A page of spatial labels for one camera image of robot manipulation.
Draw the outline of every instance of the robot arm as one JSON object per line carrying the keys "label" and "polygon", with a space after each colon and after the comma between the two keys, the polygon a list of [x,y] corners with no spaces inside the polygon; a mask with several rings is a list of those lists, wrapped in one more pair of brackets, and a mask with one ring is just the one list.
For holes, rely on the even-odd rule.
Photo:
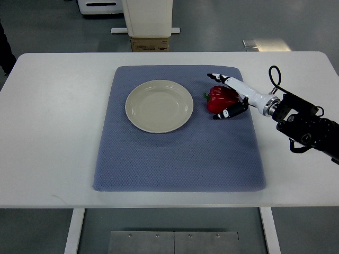
{"label": "robot arm", "polygon": [[[276,69],[279,74],[277,84],[273,81],[272,69]],[[236,78],[220,74],[208,74],[208,76],[243,95],[245,97],[243,102],[257,107],[262,115],[271,116],[277,122],[276,129],[289,137],[292,152],[303,153],[314,148],[331,156],[332,161],[339,164],[339,149],[337,147],[339,144],[339,124],[329,119],[321,118],[324,115],[323,108],[315,106],[281,88],[279,86],[281,74],[277,66],[272,66],[269,70],[270,80],[275,87],[269,94],[260,94]],[[277,89],[284,92],[282,100],[274,95]],[[297,111],[297,114],[288,116],[292,109]],[[316,115],[319,109],[323,112],[321,115]],[[218,114],[219,119],[232,117],[228,109],[225,109],[225,111],[221,115]],[[303,145],[303,147],[295,148],[295,141]]]}

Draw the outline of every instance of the ceramic plate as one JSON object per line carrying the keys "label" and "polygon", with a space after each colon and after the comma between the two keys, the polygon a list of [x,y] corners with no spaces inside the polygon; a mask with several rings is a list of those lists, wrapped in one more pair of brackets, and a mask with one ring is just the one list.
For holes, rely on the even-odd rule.
{"label": "ceramic plate", "polygon": [[141,130],[165,133],[187,122],[193,112],[193,99],[178,83],[152,80],[129,94],[125,110],[128,119]]}

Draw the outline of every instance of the white table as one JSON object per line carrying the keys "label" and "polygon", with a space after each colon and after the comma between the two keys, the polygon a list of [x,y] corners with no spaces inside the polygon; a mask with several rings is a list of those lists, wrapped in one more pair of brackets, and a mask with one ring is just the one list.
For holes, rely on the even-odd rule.
{"label": "white table", "polygon": [[0,92],[0,207],[76,208],[65,253],[76,253],[84,208],[261,207],[267,247],[280,253],[270,206],[339,205],[339,166],[314,149],[289,151],[276,122],[251,108],[267,187],[253,193],[96,192],[96,156],[115,70],[129,65],[237,67],[262,93],[281,86],[339,122],[339,78],[320,52],[30,53]]}

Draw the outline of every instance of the blue textured mat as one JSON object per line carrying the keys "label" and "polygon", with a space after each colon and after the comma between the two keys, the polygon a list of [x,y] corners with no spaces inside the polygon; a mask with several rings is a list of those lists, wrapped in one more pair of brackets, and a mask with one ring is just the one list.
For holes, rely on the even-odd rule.
{"label": "blue textured mat", "polygon": [[[126,66],[117,69],[108,102],[93,188],[97,191],[251,192],[265,177],[250,111],[213,120],[203,93],[218,85],[207,73],[242,80],[224,66]],[[125,101],[138,85],[167,79],[192,95],[191,118],[179,129],[153,134],[135,127]]]}

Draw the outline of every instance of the white robotic hand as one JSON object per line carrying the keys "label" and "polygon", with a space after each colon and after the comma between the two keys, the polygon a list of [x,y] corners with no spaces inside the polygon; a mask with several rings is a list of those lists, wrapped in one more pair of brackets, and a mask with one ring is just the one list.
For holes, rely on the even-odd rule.
{"label": "white robotic hand", "polygon": [[221,82],[230,88],[234,89],[238,94],[248,98],[248,104],[258,108],[262,115],[270,116],[270,108],[278,103],[280,99],[274,94],[261,94],[244,82],[232,77],[227,77],[221,74],[207,74],[211,79]]}

